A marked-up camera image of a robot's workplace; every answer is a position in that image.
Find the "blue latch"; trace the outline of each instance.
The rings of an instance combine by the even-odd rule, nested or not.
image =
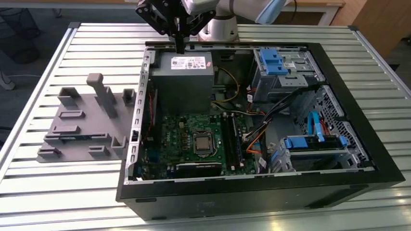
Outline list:
[[[305,137],[288,137],[293,148],[307,148]]]
[[[311,111],[308,113],[307,118],[307,133],[308,135],[316,135],[319,138],[319,142],[324,142],[323,132],[321,132],[321,125],[320,125],[320,118],[316,111]]]
[[[277,151],[275,153],[272,153],[272,156],[271,156],[271,159],[269,159],[269,163],[275,160],[276,156],[277,156]]]
[[[285,148],[291,148],[292,145],[291,145],[291,142],[288,139],[284,139],[284,145],[285,145]]]
[[[259,51],[260,60],[265,67],[265,74],[285,75],[288,70],[283,67],[283,58],[277,54],[276,49],[261,49]]]
[[[345,136],[339,136],[343,147],[347,147],[347,139]]]

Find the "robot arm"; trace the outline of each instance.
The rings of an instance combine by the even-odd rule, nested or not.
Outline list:
[[[240,15],[260,24],[271,24],[289,1],[141,0],[136,13],[158,34],[168,35],[169,40],[174,42],[176,52],[183,54],[189,36],[197,35],[211,20],[216,21],[213,25],[219,26],[209,24],[205,28],[205,33],[209,35],[207,40],[229,40],[233,36],[228,38],[220,35],[231,26],[236,32],[236,22],[232,25],[233,15]]]
[[[174,42],[177,53],[184,53],[184,43],[213,18],[219,0],[142,0],[136,13],[157,31]]]

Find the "green motherboard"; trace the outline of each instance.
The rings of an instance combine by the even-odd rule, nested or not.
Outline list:
[[[221,175],[243,175],[253,174],[255,161],[253,157],[245,158],[243,166],[232,169],[225,165],[224,138],[220,123],[221,115],[183,115],[164,116],[161,123],[161,145],[160,150],[148,151],[148,155],[157,155],[157,162],[169,163],[166,167],[157,167],[150,170],[156,173],[154,178],[168,179],[166,170],[172,169],[172,163],[187,162],[216,162],[221,163]],[[247,132],[245,117],[239,115],[235,117],[237,134]],[[199,153],[197,150],[204,146],[199,143],[197,137],[209,137],[209,153]]]

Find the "black cable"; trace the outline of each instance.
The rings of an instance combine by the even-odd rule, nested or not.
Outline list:
[[[293,12],[292,12],[292,16],[291,16],[291,19],[280,24],[288,24],[293,21],[293,18],[295,18],[295,15],[296,15],[296,0],[293,0]]]
[[[223,110],[231,111],[227,107],[223,107],[219,103],[213,103],[213,104],[217,105]]]
[[[268,151],[267,151],[267,144],[265,144],[265,133],[259,138],[259,147],[261,150],[261,158],[265,161],[265,167],[263,168],[260,173],[268,173]]]
[[[305,88],[299,88],[297,90],[295,90],[292,93],[289,93],[283,99],[280,99],[275,105],[272,106],[272,108],[268,110],[260,125],[257,126],[257,128],[249,132],[245,135],[245,138],[251,137],[253,134],[256,134],[271,122],[272,120],[272,116],[280,112],[281,110],[284,110],[288,106],[289,103],[293,101],[295,97],[297,95],[300,95],[301,93],[304,93],[305,91],[312,91],[312,90],[317,90],[319,87],[321,86],[321,84],[317,85],[311,85],[309,87]]]
[[[10,131],[13,128],[10,127],[4,127],[4,126],[0,126],[0,130],[6,130],[6,131]]]
[[[12,82],[12,80],[8,81],[8,83],[5,82],[4,76],[2,76],[2,68],[0,66],[0,73],[1,73],[1,80],[5,84],[9,84]]]

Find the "slotted metal table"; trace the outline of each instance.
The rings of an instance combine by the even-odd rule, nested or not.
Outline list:
[[[404,230],[411,226],[411,92],[361,34],[344,26],[239,25],[241,41],[319,42],[369,119],[405,182],[333,208],[142,221],[114,201],[120,161],[37,163],[60,104],[88,73],[113,92],[136,88],[144,42],[166,40],[145,24],[69,28],[0,152],[0,230]]]

